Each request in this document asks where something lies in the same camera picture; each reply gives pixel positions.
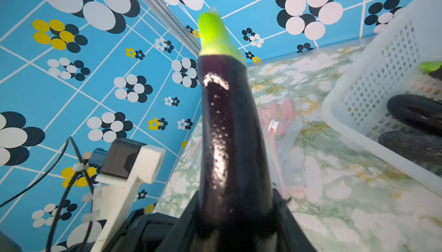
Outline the dark purple eggplant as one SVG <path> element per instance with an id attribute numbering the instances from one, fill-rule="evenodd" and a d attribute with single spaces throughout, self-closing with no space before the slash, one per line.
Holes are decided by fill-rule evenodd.
<path id="1" fill-rule="evenodd" d="M 273 252 L 273 194 L 245 59 L 221 16 L 199 17 L 203 153 L 194 248 Z"/>

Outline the clear pink-dotted zip bag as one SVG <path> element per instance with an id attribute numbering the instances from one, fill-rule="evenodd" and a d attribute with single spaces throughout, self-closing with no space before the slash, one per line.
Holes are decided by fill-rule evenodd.
<path id="1" fill-rule="evenodd" d="M 299 98 L 281 98 L 257 108 L 267 152 L 269 174 L 282 198 L 305 195 L 303 118 Z"/>

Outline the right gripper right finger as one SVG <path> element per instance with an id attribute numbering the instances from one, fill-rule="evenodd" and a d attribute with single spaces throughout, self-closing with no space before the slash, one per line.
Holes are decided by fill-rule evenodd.
<path id="1" fill-rule="evenodd" d="M 288 200 L 276 189 L 273 189 L 273 215 L 277 252 L 317 252 L 288 208 Z"/>

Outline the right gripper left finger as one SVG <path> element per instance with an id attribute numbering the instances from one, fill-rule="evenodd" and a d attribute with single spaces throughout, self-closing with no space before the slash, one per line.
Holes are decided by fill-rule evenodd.
<path id="1" fill-rule="evenodd" d="M 180 218 L 165 214 L 130 213 L 110 240 L 112 252 L 189 252 L 196 233 L 199 192 Z"/>

